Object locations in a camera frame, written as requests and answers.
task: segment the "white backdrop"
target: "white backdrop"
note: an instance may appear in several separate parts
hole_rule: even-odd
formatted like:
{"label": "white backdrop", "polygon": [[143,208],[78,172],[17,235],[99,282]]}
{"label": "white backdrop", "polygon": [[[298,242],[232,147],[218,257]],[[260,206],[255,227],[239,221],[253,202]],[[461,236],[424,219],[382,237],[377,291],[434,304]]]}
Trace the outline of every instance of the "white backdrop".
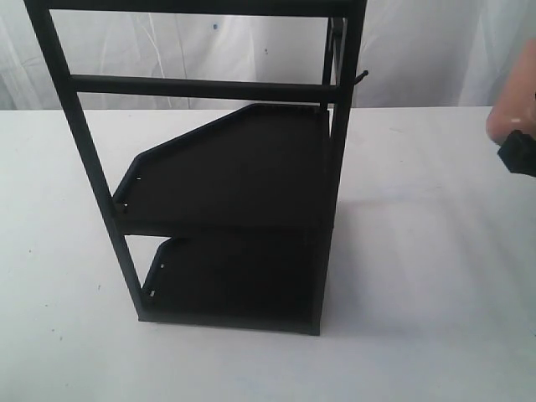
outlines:
{"label": "white backdrop", "polygon": [[[318,83],[326,21],[315,18],[54,12],[78,74]],[[500,90],[534,0],[369,0],[356,106],[483,106]],[[88,109],[230,108],[238,101],[83,95]],[[0,0],[0,109],[59,102],[22,0]]]}

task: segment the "lower shelf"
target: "lower shelf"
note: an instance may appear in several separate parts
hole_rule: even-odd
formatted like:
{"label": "lower shelf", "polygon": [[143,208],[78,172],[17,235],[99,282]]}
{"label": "lower shelf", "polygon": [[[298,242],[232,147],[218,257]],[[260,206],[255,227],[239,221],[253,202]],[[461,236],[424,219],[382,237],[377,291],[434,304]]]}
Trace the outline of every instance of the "lower shelf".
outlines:
{"label": "lower shelf", "polygon": [[316,242],[306,231],[171,239],[143,286],[143,321],[317,334]]}

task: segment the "white table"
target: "white table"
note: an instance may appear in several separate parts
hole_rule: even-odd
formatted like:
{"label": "white table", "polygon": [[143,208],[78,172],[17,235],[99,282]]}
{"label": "white table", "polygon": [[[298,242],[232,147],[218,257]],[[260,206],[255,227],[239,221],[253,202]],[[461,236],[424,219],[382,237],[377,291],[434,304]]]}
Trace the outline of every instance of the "white table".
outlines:
{"label": "white table", "polygon": [[[0,400],[534,401],[536,179],[487,113],[353,111],[313,338],[139,323],[63,114],[0,112]],[[223,114],[87,112],[112,188]]]}

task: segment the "horizontal metal bar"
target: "horizontal metal bar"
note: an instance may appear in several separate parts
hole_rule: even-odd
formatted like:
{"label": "horizontal metal bar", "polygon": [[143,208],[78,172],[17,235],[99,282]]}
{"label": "horizontal metal bar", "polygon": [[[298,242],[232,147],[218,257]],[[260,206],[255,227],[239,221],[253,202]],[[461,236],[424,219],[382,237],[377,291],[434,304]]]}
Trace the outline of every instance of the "horizontal metal bar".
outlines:
{"label": "horizontal metal bar", "polygon": [[31,0],[49,9],[343,17],[363,0]]}
{"label": "horizontal metal bar", "polygon": [[77,92],[249,101],[333,103],[338,100],[339,94],[339,89],[334,85],[172,80],[109,75],[71,75],[71,84]]}

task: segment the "black metal frame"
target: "black metal frame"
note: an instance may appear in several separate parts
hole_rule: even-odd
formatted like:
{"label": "black metal frame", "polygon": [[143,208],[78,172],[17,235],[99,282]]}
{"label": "black metal frame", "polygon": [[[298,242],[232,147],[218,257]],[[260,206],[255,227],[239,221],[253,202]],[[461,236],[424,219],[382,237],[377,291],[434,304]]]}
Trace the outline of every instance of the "black metal frame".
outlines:
{"label": "black metal frame", "polygon": [[[319,103],[323,110],[327,109],[329,103],[334,104],[328,161],[328,189],[325,213],[322,215],[323,235],[321,245],[317,249],[317,266],[315,267],[317,289],[314,293],[312,326],[291,329],[318,334],[366,0],[152,0],[151,2],[147,0],[24,0],[24,2],[141,321],[187,322],[188,320],[184,317],[178,320],[173,315],[155,314],[145,306],[142,287],[126,238],[118,228],[117,211],[77,93],[100,92],[307,102]],[[322,84],[283,85],[72,75],[50,14],[52,9],[327,17],[329,19]],[[336,84],[330,85],[333,56],[335,56]],[[208,324],[218,325],[218,322],[217,317],[207,318]],[[235,326],[251,327],[247,323]],[[288,330],[288,328],[277,328],[269,324],[263,327]]]}

